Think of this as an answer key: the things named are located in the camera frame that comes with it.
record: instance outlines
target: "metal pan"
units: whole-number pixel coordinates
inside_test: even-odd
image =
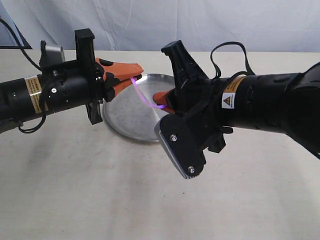
[[[155,93],[169,91],[175,87],[174,77],[164,74],[143,74],[136,83],[151,103],[154,103]],[[142,142],[158,142],[154,128],[166,114],[161,109],[145,105],[133,85],[102,106],[102,116],[106,124],[120,135]]]

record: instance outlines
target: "metal plate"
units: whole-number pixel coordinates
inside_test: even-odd
[[[143,74],[136,83],[151,103],[154,103],[155,93],[169,91],[175,87],[174,77],[164,74]],[[145,105],[133,85],[102,106],[103,120],[110,127],[122,136],[144,142],[158,142],[155,126],[166,114],[161,109]]]

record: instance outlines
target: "gray metal plate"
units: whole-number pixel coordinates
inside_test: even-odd
[[[154,103],[155,93],[169,91],[175,87],[174,77],[164,74],[143,74],[136,83],[151,103]],[[110,127],[122,136],[144,142],[158,142],[155,126],[166,114],[161,109],[145,105],[133,85],[102,106],[103,120]]]

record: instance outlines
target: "bolt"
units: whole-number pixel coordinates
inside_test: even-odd
[[[177,138],[176,135],[172,134],[172,135],[170,136],[170,140],[171,140],[171,142],[175,142],[175,141],[178,140],[178,138]]]
[[[189,171],[189,173],[194,174],[195,168],[193,166],[190,166],[190,167],[188,167],[188,171]]]
[[[58,77],[58,72],[56,71],[56,70],[54,70],[53,72],[52,72],[52,74],[53,74],[53,76],[56,78],[56,77]]]

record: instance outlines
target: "white backdrop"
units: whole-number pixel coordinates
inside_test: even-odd
[[[90,28],[97,50],[159,51],[181,39],[189,51],[240,41],[249,51],[320,52],[318,0],[2,2],[34,49],[40,40],[74,49],[74,30]]]

